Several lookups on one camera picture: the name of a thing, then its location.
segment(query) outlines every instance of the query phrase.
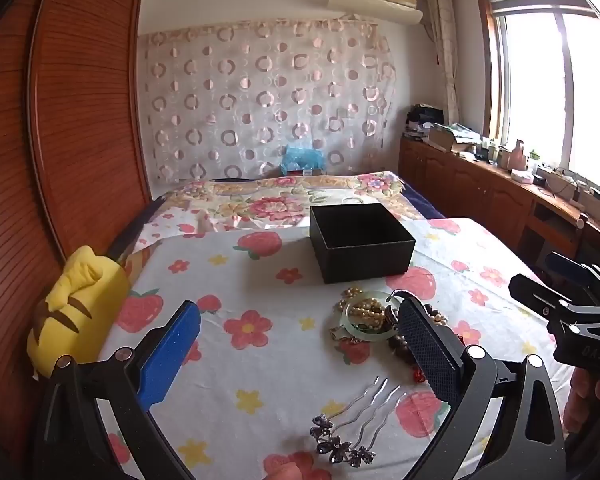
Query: wardrobe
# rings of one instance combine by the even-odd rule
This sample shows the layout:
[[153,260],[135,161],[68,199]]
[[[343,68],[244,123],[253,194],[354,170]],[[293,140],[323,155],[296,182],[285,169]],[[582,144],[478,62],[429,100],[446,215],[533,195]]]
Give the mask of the wardrobe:
[[140,0],[0,11],[0,445],[22,460],[41,385],[25,341],[76,248],[104,254],[150,202],[138,136]]

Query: blue blanket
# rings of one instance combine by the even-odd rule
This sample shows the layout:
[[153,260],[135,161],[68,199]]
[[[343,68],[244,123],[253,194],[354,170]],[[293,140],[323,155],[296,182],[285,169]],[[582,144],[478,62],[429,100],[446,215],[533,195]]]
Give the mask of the blue blanket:
[[433,207],[429,201],[424,198],[420,193],[409,186],[406,182],[404,183],[404,190],[402,195],[413,204],[414,208],[424,216],[427,220],[433,220],[435,218],[444,218],[445,216],[440,214],[438,210]]

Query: wooden desk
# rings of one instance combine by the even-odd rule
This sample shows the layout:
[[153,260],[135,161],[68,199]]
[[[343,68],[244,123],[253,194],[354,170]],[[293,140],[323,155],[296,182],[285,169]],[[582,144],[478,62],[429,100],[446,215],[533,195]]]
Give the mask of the wooden desk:
[[547,240],[574,258],[582,238],[600,245],[600,223],[589,216],[584,229],[580,210],[532,184],[514,181],[509,172],[486,162],[470,162],[422,142],[402,140],[398,174],[448,217],[468,217],[484,225],[525,261]]

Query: yellow plush toy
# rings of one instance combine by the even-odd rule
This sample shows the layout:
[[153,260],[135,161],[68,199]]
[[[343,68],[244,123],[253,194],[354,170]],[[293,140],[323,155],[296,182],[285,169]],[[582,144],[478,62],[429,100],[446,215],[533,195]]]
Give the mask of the yellow plush toy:
[[49,377],[62,355],[71,355],[78,363],[96,361],[129,288],[125,271],[116,262],[96,256],[88,246],[76,250],[36,308],[27,338],[34,368]]

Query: window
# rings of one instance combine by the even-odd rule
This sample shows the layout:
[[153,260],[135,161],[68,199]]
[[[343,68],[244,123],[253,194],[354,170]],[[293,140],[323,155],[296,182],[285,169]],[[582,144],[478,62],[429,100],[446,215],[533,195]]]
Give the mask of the window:
[[485,133],[600,189],[600,20],[584,0],[478,2],[492,67]]

